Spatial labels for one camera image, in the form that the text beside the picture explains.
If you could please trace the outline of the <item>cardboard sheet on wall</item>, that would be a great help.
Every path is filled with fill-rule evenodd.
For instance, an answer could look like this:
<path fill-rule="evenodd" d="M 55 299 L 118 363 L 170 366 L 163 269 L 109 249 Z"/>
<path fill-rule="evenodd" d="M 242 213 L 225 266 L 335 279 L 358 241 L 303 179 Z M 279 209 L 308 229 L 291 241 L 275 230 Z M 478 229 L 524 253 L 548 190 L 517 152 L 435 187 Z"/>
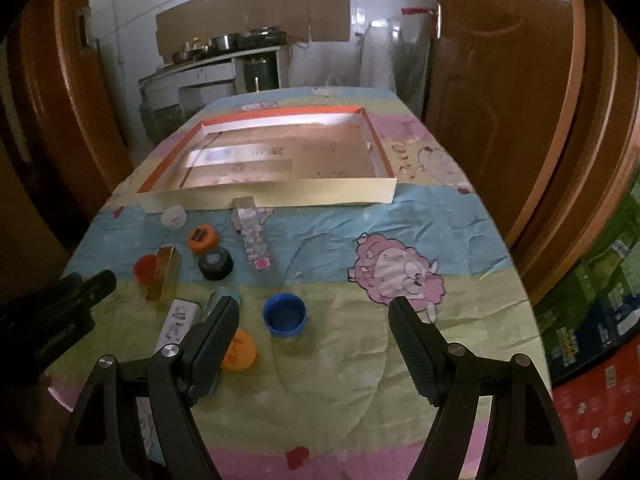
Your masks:
<path fill-rule="evenodd" d="M 292 42 L 347 42 L 350 0 L 189 0 L 157 14 L 156 45 L 170 62 L 194 39 L 277 27 Z"/>

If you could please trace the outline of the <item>blue bottle cap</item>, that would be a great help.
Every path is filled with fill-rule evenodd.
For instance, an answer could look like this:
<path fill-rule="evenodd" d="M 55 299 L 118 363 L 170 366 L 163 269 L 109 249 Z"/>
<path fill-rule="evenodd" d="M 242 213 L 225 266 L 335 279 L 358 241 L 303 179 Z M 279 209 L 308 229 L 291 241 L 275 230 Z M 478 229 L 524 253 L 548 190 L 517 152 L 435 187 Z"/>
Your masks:
<path fill-rule="evenodd" d="M 299 296 L 279 292 L 265 302 L 262 307 L 262 318 L 273 336 L 295 337 L 306 326 L 307 309 Z"/>

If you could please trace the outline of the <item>black bottle cap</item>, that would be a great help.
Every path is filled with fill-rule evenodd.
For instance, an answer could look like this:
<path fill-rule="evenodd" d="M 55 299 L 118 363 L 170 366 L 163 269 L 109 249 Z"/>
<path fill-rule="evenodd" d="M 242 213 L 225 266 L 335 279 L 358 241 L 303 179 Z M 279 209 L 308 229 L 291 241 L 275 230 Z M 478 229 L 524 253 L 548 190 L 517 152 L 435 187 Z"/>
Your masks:
<path fill-rule="evenodd" d="M 198 257 L 198 268 L 203 278 L 209 281 L 222 281 L 233 270 L 234 263 L 226 248 L 216 247 Z"/>

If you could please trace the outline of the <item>green printed carton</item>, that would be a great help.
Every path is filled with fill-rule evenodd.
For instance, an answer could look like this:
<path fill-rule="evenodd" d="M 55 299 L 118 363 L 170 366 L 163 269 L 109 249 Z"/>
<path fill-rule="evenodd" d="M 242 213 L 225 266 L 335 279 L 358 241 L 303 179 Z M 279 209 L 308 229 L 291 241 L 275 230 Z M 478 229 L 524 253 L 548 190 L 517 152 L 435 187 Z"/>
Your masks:
<path fill-rule="evenodd" d="M 535 310 L 551 385 L 558 388 L 639 333 L 639 185 L 596 244 Z"/>

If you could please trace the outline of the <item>grey floral patterned box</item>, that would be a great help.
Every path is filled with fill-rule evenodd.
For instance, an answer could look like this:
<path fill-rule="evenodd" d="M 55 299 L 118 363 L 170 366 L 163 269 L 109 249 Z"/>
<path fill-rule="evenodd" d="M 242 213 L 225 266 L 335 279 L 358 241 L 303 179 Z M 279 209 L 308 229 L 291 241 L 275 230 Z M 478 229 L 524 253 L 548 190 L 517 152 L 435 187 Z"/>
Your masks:
<path fill-rule="evenodd" d="M 231 221 L 242 237 L 247 261 L 256 272 L 268 271 L 272 267 L 264 229 L 264 223 L 271 215 L 272 209 L 257 207 L 253 197 L 232 200 Z"/>

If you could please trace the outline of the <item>black induction stove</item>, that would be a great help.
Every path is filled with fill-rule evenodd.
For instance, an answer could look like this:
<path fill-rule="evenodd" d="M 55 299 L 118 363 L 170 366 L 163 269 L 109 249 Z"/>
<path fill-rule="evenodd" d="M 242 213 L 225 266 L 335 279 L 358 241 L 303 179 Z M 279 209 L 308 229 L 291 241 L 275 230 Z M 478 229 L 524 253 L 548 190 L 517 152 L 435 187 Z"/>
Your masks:
<path fill-rule="evenodd" d="M 283 46 L 288 42 L 288 34 L 278 26 L 255 28 L 244 32 L 239 39 L 241 50 L 254 50 Z"/>

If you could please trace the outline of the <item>brown wooden door frame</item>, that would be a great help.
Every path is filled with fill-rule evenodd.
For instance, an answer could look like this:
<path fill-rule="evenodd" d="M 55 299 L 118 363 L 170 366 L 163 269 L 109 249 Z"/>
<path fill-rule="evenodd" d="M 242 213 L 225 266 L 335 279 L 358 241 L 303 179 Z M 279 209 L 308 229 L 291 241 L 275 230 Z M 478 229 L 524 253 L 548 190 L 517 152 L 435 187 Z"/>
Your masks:
<path fill-rule="evenodd" d="M 17 53 L 36 133 L 66 188 L 93 216 L 132 163 L 91 37 L 89 0 L 30 0 Z"/>

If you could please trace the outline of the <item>white bottle cap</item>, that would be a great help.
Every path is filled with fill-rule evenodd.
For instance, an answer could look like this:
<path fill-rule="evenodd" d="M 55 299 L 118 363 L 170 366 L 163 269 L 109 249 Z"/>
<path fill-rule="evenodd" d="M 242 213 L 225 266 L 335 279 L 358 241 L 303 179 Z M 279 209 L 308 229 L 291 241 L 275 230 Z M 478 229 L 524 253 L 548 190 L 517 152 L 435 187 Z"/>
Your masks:
<path fill-rule="evenodd" d="M 160 223 L 168 231 L 178 231 L 186 225 L 188 215 L 183 206 L 170 206 L 160 215 Z"/>

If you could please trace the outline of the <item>grey kitchen counter cabinet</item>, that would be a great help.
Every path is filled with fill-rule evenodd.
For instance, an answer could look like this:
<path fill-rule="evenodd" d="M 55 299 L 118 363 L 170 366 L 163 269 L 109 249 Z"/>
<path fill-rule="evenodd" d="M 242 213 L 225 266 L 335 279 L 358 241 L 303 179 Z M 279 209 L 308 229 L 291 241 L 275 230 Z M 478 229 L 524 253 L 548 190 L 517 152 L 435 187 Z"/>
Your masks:
<path fill-rule="evenodd" d="M 234 52 L 171 66 L 139 80 L 139 107 L 146 135 L 160 143 L 208 104 L 247 92 L 244 60 L 271 54 L 277 60 L 278 89 L 288 86 L 288 46 Z"/>

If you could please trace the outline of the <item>orange cap with black label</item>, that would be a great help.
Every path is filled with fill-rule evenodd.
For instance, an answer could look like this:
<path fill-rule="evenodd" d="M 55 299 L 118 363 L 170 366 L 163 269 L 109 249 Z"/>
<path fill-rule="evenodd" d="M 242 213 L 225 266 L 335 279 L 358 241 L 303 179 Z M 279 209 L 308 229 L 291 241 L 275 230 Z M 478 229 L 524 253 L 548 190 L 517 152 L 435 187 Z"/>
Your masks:
<path fill-rule="evenodd" d="M 219 235 L 210 224 L 200 224 L 190 233 L 188 246 L 196 256 L 206 254 L 219 246 Z"/>

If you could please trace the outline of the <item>red bottle cap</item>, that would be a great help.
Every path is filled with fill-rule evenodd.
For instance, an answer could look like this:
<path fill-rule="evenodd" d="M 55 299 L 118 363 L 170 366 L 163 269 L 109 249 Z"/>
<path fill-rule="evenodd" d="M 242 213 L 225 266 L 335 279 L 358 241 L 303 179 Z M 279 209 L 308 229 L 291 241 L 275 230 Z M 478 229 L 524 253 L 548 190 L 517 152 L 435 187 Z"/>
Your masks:
<path fill-rule="evenodd" d="M 157 264 L 157 256 L 153 254 L 147 254 L 140 257 L 134 264 L 132 274 L 134 279 L 143 286 L 149 285 L 154 280 L 155 270 Z"/>

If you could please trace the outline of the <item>white hello kitty box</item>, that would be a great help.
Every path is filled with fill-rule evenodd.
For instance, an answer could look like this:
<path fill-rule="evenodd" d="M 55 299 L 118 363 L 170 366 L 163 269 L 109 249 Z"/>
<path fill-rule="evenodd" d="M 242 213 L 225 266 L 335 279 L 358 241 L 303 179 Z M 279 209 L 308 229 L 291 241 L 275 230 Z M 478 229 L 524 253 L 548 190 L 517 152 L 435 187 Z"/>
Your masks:
<path fill-rule="evenodd" d="M 190 328 L 200 322 L 201 316 L 202 308 L 196 302 L 175 299 L 166 315 L 163 328 L 160 330 L 155 350 L 160 350 L 168 344 L 180 344 Z M 150 400 L 146 396 L 137 398 L 137 407 L 146 456 L 154 463 L 165 465 Z"/>

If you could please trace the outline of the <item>gold rectangular box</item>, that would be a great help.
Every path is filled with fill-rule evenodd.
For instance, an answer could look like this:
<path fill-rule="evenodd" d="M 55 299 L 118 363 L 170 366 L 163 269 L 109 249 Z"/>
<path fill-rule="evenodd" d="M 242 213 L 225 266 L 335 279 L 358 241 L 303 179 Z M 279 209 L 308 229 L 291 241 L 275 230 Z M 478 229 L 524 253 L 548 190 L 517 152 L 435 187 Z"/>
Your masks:
<path fill-rule="evenodd" d="M 156 254 L 156 265 L 151 283 L 146 290 L 146 300 L 157 304 L 171 304 L 181 266 L 181 255 L 174 245 L 161 247 Z"/>

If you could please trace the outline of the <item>plain orange bottle cap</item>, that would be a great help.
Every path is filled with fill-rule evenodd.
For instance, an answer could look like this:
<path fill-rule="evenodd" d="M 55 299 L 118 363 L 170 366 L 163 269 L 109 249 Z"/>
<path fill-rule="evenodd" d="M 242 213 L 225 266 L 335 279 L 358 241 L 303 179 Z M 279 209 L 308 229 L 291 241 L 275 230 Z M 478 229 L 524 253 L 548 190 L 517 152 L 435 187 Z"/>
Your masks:
<path fill-rule="evenodd" d="M 232 338 L 221 367 L 229 372 L 242 372 L 253 366 L 257 359 L 254 338 L 246 330 L 238 328 Z"/>

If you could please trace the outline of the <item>teal floral box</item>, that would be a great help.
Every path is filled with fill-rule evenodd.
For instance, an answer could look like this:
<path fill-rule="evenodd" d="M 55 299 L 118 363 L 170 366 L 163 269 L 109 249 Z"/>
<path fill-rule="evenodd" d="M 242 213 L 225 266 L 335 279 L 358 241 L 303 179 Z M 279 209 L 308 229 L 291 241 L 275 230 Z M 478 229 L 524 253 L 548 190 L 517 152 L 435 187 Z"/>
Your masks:
<path fill-rule="evenodd" d="M 231 297 L 239 306 L 242 304 L 242 296 L 236 289 L 218 286 L 210 294 L 206 307 L 204 309 L 204 315 L 209 316 L 218 304 L 219 300 L 224 297 Z"/>

